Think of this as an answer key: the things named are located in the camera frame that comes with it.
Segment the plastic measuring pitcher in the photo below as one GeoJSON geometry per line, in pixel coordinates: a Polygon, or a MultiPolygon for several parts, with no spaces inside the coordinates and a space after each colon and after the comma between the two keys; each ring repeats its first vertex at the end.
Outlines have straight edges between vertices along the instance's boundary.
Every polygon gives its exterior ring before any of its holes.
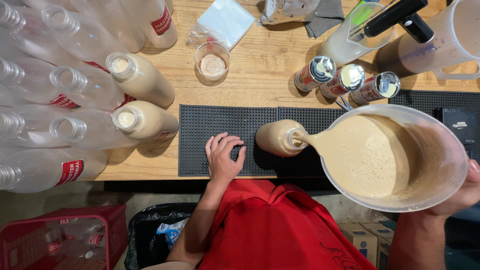
{"type": "Polygon", "coordinates": [[[442,123],[419,110],[378,104],[353,109],[335,120],[327,130],[354,115],[385,116],[402,127],[418,143],[417,160],[409,163],[418,165],[410,171],[409,184],[394,195],[365,197],[342,187],[329,173],[325,160],[322,166],[330,182],[345,196],[363,206],[386,212],[417,211],[437,205],[453,195],[463,184],[468,171],[468,158],[463,145],[442,123]]]}
{"type": "Polygon", "coordinates": [[[442,68],[477,60],[480,66],[480,1],[455,0],[426,23],[435,32],[430,42],[419,44],[404,34],[381,48],[376,56],[379,72],[407,77],[427,71],[439,79],[474,80],[475,74],[446,74],[442,68]]]}
{"type": "Polygon", "coordinates": [[[364,37],[358,43],[348,39],[353,28],[358,25],[363,27],[365,25],[363,22],[371,15],[379,12],[382,7],[383,5],[375,2],[368,2],[357,7],[352,11],[350,17],[320,46],[317,55],[331,57],[339,69],[341,66],[387,44],[393,35],[393,27],[376,37],[364,37]]]}

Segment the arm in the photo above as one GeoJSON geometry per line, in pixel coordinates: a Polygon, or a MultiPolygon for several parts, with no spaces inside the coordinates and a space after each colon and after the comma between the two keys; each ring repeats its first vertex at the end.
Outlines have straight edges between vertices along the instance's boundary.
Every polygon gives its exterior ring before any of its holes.
{"type": "Polygon", "coordinates": [[[236,162],[230,159],[233,147],[243,145],[243,141],[240,137],[227,135],[221,133],[212,136],[205,146],[210,182],[167,257],[167,262],[185,261],[196,266],[205,255],[208,233],[220,201],[228,184],[243,168],[245,160],[246,147],[241,148],[236,162]]]}
{"type": "Polygon", "coordinates": [[[388,256],[388,269],[445,269],[445,220],[479,200],[480,167],[476,161],[469,160],[467,178],[453,196],[432,208],[400,214],[388,256]]]}

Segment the red plastic basket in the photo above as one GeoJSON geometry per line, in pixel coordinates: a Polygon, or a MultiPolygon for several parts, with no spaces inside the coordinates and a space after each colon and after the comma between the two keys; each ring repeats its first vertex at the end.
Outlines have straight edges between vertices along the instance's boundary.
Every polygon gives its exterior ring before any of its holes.
{"type": "Polygon", "coordinates": [[[110,270],[127,248],[125,205],[60,209],[29,220],[14,221],[0,231],[0,270],[110,270]],[[46,221],[73,218],[98,218],[105,224],[106,260],[63,258],[47,254],[46,221]]]}

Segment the person's left hand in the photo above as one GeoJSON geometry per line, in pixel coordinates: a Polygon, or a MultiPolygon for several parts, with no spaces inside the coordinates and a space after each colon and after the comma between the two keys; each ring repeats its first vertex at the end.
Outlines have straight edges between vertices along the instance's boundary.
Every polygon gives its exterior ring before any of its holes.
{"type": "Polygon", "coordinates": [[[230,158],[230,153],[234,146],[243,145],[243,141],[237,136],[228,136],[228,133],[220,133],[211,137],[205,145],[205,152],[208,158],[208,171],[210,181],[228,185],[243,168],[245,161],[244,146],[239,151],[237,161],[230,158]]]}
{"type": "Polygon", "coordinates": [[[468,173],[460,189],[446,201],[428,208],[428,214],[448,218],[480,201],[480,166],[475,160],[468,161],[468,173]]]}

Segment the used plastic cup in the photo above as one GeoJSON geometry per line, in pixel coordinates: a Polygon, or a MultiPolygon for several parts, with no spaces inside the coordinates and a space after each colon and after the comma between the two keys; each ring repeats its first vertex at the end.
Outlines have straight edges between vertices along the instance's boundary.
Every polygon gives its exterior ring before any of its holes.
{"type": "Polygon", "coordinates": [[[476,60],[480,67],[479,10],[478,0],[455,0],[426,20],[435,32],[430,42],[418,44],[409,34],[404,34],[380,49],[376,56],[378,68],[400,74],[400,77],[433,71],[439,79],[479,78],[480,70],[475,74],[446,74],[442,71],[444,67],[470,60],[476,60]]]}
{"type": "Polygon", "coordinates": [[[419,110],[379,104],[353,109],[335,120],[327,130],[348,117],[360,114],[385,116],[397,122],[418,142],[423,162],[422,173],[410,176],[410,184],[419,181],[412,194],[399,197],[365,197],[344,189],[328,172],[323,157],[322,166],[330,182],[352,201],[371,209],[386,212],[409,212],[435,206],[453,195],[463,184],[468,171],[468,158],[457,137],[442,123],[419,110]]]}
{"type": "Polygon", "coordinates": [[[195,66],[205,78],[216,81],[227,73],[230,66],[230,53],[218,42],[205,42],[195,52],[195,66]]]}
{"type": "Polygon", "coordinates": [[[350,63],[359,57],[378,49],[388,43],[393,35],[393,27],[379,34],[376,37],[364,37],[361,41],[354,42],[348,39],[350,31],[358,25],[362,25],[363,21],[373,14],[380,11],[383,5],[375,2],[367,2],[357,7],[333,34],[320,46],[317,55],[326,55],[331,57],[337,66],[350,63]]]}

